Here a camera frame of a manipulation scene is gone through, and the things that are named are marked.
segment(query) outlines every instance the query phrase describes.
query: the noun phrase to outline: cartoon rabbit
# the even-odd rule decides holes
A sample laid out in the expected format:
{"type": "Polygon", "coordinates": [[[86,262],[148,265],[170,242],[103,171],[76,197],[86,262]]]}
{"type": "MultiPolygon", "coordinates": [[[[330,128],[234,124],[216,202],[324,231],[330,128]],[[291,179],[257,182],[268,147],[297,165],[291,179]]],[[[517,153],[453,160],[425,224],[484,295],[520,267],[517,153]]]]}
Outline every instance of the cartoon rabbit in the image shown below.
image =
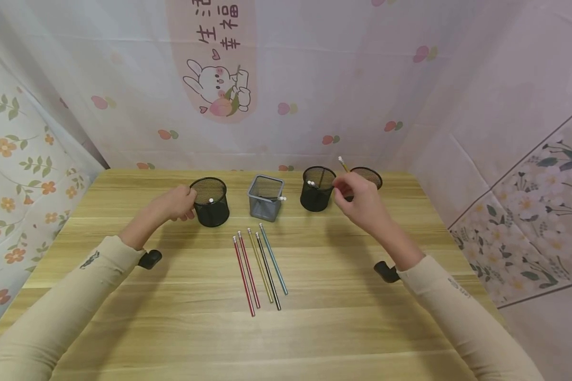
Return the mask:
{"type": "Polygon", "coordinates": [[[247,88],[248,72],[239,69],[234,75],[230,75],[229,71],[224,67],[205,67],[202,68],[195,60],[187,60],[191,70],[197,75],[197,78],[184,76],[182,79],[190,88],[210,103],[210,112],[214,115],[228,116],[233,114],[230,109],[227,112],[231,101],[235,99],[237,94],[239,100],[239,111],[248,111],[250,104],[250,90],[247,88]],[[230,99],[225,100],[225,95],[231,90],[230,99]]]}

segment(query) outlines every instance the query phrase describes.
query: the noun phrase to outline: black mesh pencil holder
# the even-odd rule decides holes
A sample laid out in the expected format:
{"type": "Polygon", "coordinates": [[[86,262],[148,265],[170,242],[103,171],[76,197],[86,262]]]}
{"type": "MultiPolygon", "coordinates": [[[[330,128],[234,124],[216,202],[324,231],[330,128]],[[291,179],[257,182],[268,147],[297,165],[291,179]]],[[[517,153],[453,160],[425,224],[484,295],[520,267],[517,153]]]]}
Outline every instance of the black mesh pencil holder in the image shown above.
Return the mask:
{"type": "Polygon", "coordinates": [[[194,207],[203,226],[216,228],[229,218],[227,186],[216,177],[203,177],[191,184],[197,191],[194,207]]]}
{"type": "MultiPolygon", "coordinates": [[[[364,177],[366,180],[369,180],[373,184],[376,185],[377,189],[381,188],[383,185],[383,180],[379,173],[373,171],[371,168],[367,168],[365,166],[357,166],[356,168],[352,168],[350,172],[358,173],[360,176],[364,177]]],[[[346,201],[354,200],[354,196],[346,196],[346,201]]]]}
{"type": "Polygon", "coordinates": [[[333,192],[333,171],[323,166],[310,166],[303,172],[301,205],[310,212],[322,212],[328,206],[333,192]]]}

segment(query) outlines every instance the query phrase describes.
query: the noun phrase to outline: beige sleeve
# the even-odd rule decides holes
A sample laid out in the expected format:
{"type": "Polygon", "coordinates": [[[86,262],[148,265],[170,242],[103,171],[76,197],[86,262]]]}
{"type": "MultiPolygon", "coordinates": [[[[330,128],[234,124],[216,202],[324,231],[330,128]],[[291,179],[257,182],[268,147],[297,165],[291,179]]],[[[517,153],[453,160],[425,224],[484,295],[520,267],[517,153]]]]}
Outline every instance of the beige sleeve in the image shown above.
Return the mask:
{"type": "Polygon", "coordinates": [[[0,380],[49,380],[57,361],[144,254],[106,237],[0,337],[0,380]]]}
{"type": "Polygon", "coordinates": [[[519,344],[434,258],[399,276],[478,380],[543,380],[519,344]]]}

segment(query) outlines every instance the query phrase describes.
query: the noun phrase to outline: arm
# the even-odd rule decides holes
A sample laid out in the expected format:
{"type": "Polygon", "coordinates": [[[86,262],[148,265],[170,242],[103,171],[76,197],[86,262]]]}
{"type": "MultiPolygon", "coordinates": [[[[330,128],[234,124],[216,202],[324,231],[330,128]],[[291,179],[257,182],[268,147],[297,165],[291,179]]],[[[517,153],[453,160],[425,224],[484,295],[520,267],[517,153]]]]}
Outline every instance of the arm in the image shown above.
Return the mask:
{"type": "Polygon", "coordinates": [[[391,219],[373,183],[347,173],[337,177],[334,185],[335,203],[382,245],[406,288],[478,380],[543,380],[510,334],[391,219]],[[347,202],[344,193],[354,194],[354,200],[347,202]]]}
{"type": "Polygon", "coordinates": [[[57,361],[136,266],[152,233],[169,219],[193,218],[195,196],[184,185],[162,194],[34,303],[0,337],[0,380],[49,380],[57,361]]]}

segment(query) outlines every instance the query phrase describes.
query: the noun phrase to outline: pencil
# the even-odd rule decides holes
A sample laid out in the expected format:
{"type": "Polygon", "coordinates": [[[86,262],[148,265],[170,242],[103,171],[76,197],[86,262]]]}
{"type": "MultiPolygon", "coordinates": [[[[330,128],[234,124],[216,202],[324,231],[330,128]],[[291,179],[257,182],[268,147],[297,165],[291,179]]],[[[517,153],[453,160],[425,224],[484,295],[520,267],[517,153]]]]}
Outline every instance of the pencil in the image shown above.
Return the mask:
{"type": "Polygon", "coordinates": [[[267,235],[265,233],[265,229],[263,228],[263,224],[258,224],[261,228],[261,233],[263,235],[263,239],[265,240],[265,245],[267,246],[267,251],[269,252],[269,256],[271,257],[271,261],[273,262],[273,267],[275,268],[275,273],[278,275],[278,280],[282,285],[282,290],[284,291],[284,295],[288,295],[288,289],[286,288],[286,284],[282,278],[282,273],[280,272],[280,268],[278,267],[278,262],[275,261],[275,256],[273,255],[273,250],[271,250],[271,245],[269,244],[269,240],[267,239],[267,235]]]}
{"type": "Polygon", "coordinates": [[[261,272],[261,277],[263,278],[263,285],[265,285],[265,291],[267,292],[267,297],[269,298],[269,303],[273,303],[273,295],[269,290],[269,284],[267,284],[267,277],[265,276],[265,270],[263,270],[263,265],[261,264],[261,257],[258,256],[258,250],[256,249],[256,244],[252,238],[252,231],[248,228],[248,235],[250,236],[250,243],[254,249],[254,256],[256,257],[256,263],[258,264],[258,270],[261,272]]]}
{"type": "Polygon", "coordinates": [[[258,300],[258,293],[256,292],[256,285],[254,284],[254,278],[252,277],[252,269],[250,267],[250,262],[247,260],[246,246],[244,245],[244,239],[242,238],[242,232],[237,230],[237,235],[239,236],[239,244],[242,245],[242,252],[244,253],[244,260],[246,261],[246,271],[248,273],[248,278],[250,279],[250,285],[252,286],[252,292],[254,296],[254,303],[256,308],[261,308],[261,302],[258,300]]]}
{"type": "Polygon", "coordinates": [[[265,270],[267,270],[267,278],[269,278],[269,285],[271,286],[271,292],[275,298],[275,305],[278,307],[278,311],[282,310],[280,305],[280,300],[278,298],[278,293],[275,292],[275,285],[273,284],[273,278],[271,277],[271,272],[269,270],[269,264],[267,263],[267,256],[265,255],[265,250],[263,250],[263,244],[261,243],[261,237],[256,233],[256,240],[258,241],[258,247],[261,249],[261,254],[263,256],[263,263],[265,264],[265,270]]]}
{"type": "Polygon", "coordinates": [[[339,162],[341,163],[341,166],[343,167],[343,169],[345,169],[346,172],[350,172],[350,170],[347,168],[347,166],[345,165],[345,161],[343,161],[343,157],[339,156],[337,158],[339,160],[339,162]]]}
{"type": "Polygon", "coordinates": [[[235,236],[233,236],[233,244],[235,245],[235,254],[237,255],[237,262],[239,263],[239,272],[242,273],[242,281],[244,282],[244,289],[246,290],[246,298],[248,300],[248,306],[250,307],[250,314],[254,317],[254,307],[252,306],[252,300],[250,299],[250,292],[247,290],[246,275],[244,274],[242,259],[239,257],[239,249],[237,248],[237,240],[235,239],[235,236]]]}

